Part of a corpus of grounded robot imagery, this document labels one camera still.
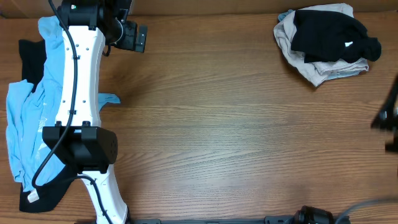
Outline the beige folded shorts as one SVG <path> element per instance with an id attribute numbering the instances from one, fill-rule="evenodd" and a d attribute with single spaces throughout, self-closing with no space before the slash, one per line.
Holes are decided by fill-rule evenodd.
<path id="1" fill-rule="evenodd" d="M 343 59 L 327 61 L 305 52 L 294 51 L 292 42 L 298 31 L 294 23 L 295 13 L 294 10 L 274 27 L 274 37 L 287 62 L 313 86 L 318 87 L 325 81 L 352 77 L 369 70 L 368 61 L 365 58 L 360 58 L 353 63 Z"/>

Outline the black t-shirt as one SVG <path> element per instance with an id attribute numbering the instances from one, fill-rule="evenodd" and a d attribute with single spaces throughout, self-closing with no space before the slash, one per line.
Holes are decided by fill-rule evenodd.
<path id="1" fill-rule="evenodd" d="M 298 28 L 292 42 L 294 51 L 349 63 L 360 58 L 375 62 L 381 56 L 378 39 L 368 36 L 367 28 L 358 20 L 341 12 L 298 10 L 294 23 Z"/>

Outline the light blue t-shirt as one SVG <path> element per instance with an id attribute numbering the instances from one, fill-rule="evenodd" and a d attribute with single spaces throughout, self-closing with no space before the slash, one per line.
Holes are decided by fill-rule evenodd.
<path id="1" fill-rule="evenodd" d="M 45 43 L 43 76 L 38 85 L 23 79 L 10 83 L 6 98 L 6 141 L 9 163 L 14 180 L 30 192 L 32 178 L 50 152 L 42 140 L 42 129 L 53 126 L 61 103 L 65 47 L 59 21 L 55 16 L 38 21 L 40 35 Z"/>

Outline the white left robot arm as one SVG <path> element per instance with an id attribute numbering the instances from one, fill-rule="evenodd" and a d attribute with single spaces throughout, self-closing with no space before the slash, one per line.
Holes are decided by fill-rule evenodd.
<path id="1" fill-rule="evenodd" d="M 96 223 L 132 223 L 114 174 L 118 140 L 102 128 L 99 72 L 111 47 L 143 53 L 147 26 L 127 16 L 132 0 L 63 1 L 53 11 L 63 29 L 65 66 L 60 107 L 53 126 L 43 128 L 52 156 L 74 171 L 67 182 L 83 181 L 96 211 Z"/>

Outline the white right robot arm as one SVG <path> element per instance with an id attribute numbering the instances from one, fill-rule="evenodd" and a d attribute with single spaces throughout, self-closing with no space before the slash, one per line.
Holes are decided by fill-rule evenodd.
<path id="1" fill-rule="evenodd" d="M 392 142 L 385 144 L 386 152 L 397 153 L 397 77 L 391 90 L 371 123 L 371 128 L 390 131 L 394 134 Z"/>

